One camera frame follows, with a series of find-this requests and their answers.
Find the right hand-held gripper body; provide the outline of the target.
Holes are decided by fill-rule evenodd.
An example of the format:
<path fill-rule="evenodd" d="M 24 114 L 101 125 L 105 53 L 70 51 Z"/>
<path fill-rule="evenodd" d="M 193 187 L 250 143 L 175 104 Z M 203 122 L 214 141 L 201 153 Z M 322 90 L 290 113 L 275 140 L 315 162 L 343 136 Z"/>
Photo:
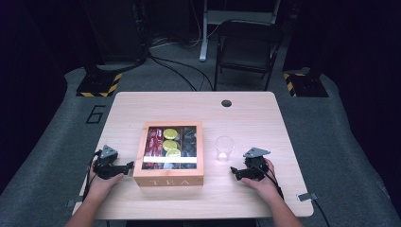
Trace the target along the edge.
<path fill-rule="evenodd" d="M 244 164 L 249 171 L 247 175 L 249 174 L 252 180 L 260 181 L 266 176 L 269 167 L 266 164 L 264 156 L 267 154 L 270 154 L 268 150 L 251 148 L 243 155 L 245 158 Z"/>

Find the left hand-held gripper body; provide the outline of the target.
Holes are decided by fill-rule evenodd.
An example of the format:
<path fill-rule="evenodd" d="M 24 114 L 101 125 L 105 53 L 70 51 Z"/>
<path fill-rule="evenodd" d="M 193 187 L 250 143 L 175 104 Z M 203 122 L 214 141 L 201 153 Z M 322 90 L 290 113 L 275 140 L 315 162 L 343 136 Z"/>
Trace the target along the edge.
<path fill-rule="evenodd" d="M 94 173 L 103 180 L 108 180 L 118 174 L 117 167 L 113 162 L 117 159 L 118 152 L 105 145 L 103 149 L 96 153 Z"/>

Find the wooden tea box glass lid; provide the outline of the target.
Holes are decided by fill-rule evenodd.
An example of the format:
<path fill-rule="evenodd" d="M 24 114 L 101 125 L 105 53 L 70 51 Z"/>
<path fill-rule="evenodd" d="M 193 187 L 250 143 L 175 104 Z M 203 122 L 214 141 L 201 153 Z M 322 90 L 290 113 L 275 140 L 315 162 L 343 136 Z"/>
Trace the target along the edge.
<path fill-rule="evenodd" d="M 182 157 L 183 127 L 196 128 L 196 157 Z M 178 132 L 178 136 L 173 141 L 178 143 L 181 156 L 166 157 L 167 151 L 163 149 L 161 157 L 146 157 L 145 149 L 150 128 L 162 128 L 163 132 L 165 129 L 175 129 Z M 163 163 L 163 168 L 143 169 L 144 162 Z M 203 177 L 203 130 L 200 121 L 146 122 L 144 124 L 133 171 L 133 178 L 140 187 L 203 185 Z"/>

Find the person's right hand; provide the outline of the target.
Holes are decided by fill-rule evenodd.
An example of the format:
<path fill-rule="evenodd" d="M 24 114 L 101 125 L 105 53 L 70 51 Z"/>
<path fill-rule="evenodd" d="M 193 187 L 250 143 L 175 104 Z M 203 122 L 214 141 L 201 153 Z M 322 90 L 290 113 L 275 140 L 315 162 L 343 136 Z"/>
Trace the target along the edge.
<path fill-rule="evenodd" d="M 269 159 L 265 159 L 265 162 L 269 168 L 268 176 L 264 179 L 258 181 L 254 181 L 248 178 L 243 178 L 241 181 L 253 188 L 258 196 L 268 205 L 273 205 L 278 201 L 282 201 L 280 193 L 277 189 L 277 181 L 274 174 L 274 165 Z"/>

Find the person's left hand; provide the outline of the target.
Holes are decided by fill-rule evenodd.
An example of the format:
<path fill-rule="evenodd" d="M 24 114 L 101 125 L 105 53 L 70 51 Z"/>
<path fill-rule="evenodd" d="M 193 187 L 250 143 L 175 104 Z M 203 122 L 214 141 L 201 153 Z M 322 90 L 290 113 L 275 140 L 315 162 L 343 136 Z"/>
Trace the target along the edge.
<path fill-rule="evenodd" d="M 89 189 L 86 194 L 86 197 L 90 198 L 100 198 L 105 200 L 107 196 L 109 195 L 110 191 L 112 188 L 123 179 L 124 175 L 123 174 L 118 174 L 114 177 L 111 177 L 108 180 L 103 180 L 100 177 L 98 177 L 94 173 L 94 168 L 93 166 L 90 166 L 90 173 L 89 173 Z"/>

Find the clear plastic cup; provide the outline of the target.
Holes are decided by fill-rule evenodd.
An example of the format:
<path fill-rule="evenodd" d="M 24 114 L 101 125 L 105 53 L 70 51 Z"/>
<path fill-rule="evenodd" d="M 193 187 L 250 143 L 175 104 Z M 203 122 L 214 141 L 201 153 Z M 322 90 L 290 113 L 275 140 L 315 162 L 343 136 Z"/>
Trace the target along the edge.
<path fill-rule="evenodd" d="M 220 136 L 215 142 L 217 151 L 217 160 L 220 162 L 228 162 L 231 153 L 235 149 L 235 141 L 229 136 Z"/>

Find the row of red tea packets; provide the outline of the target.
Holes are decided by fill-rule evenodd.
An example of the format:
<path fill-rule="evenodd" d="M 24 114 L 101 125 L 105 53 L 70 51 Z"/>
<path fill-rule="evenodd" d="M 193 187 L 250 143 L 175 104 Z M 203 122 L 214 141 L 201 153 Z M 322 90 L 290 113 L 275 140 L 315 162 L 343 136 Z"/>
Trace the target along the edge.
<path fill-rule="evenodd" d="M 161 157 L 163 151 L 163 129 L 150 128 L 148 130 L 147 145 L 145 149 L 146 157 Z M 143 169 L 162 169 L 163 163 L 144 162 Z"/>

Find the row of black tea packets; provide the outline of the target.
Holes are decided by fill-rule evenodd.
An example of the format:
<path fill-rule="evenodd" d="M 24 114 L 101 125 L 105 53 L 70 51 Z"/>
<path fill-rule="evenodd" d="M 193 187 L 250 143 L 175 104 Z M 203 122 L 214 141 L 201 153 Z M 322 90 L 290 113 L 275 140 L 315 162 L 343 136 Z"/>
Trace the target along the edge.
<path fill-rule="evenodd" d="M 182 132 L 182 157 L 197 156 L 197 139 L 195 127 L 183 127 Z"/>

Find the black stand base striped edge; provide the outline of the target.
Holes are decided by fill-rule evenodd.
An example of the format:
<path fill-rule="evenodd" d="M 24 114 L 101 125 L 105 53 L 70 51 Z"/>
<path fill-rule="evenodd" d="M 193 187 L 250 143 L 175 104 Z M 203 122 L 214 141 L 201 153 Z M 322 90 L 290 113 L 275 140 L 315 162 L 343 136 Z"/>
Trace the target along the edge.
<path fill-rule="evenodd" d="M 96 65 L 85 66 L 85 77 L 78 86 L 76 96 L 111 96 L 122 77 L 118 70 L 103 70 Z"/>
<path fill-rule="evenodd" d="M 320 76 L 321 72 L 310 69 L 307 73 L 285 73 L 288 91 L 293 97 L 328 97 Z"/>

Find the black folding chair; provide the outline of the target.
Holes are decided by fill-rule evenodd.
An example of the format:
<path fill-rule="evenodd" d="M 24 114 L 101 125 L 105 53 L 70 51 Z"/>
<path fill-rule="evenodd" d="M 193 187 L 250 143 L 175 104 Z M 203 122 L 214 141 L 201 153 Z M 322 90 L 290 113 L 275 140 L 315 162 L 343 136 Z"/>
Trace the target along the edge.
<path fill-rule="evenodd" d="M 266 80 L 264 90 L 267 90 L 284 38 L 284 32 L 275 24 L 240 19 L 224 21 L 218 26 L 214 90 L 223 68 L 259 73 Z"/>

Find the dark cabinet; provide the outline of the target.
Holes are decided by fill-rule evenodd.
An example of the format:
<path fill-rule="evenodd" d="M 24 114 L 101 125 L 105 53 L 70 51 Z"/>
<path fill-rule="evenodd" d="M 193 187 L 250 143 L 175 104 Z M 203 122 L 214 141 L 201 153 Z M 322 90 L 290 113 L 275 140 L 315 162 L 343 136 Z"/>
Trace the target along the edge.
<path fill-rule="evenodd" d="M 145 61 L 146 26 L 140 0 L 82 0 L 82 4 L 105 63 Z"/>

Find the white desk frame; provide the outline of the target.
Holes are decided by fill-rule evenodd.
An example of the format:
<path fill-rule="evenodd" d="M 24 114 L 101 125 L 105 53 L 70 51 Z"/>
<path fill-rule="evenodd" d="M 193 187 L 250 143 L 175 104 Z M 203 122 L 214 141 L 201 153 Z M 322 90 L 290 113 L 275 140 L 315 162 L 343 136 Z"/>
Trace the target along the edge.
<path fill-rule="evenodd" d="M 238 10 L 214 10 L 208 8 L 209 0 L 203 0 L 203 11 L 202 11 L 202 39 L 199 60 L 201 62 L 207 59 L 208 50 L 208 32 L 209 25 L 220 25 L 226 20 L 230 19 L 243 19 L 251 20 L 256 22 L 265 22 L 274 24 L 278 16 L 278 11 L 281 5 L 281 0 L 273 0 L 273 10 L 268 12 L 256 12 L 256 11 L 238 11 Z"/>

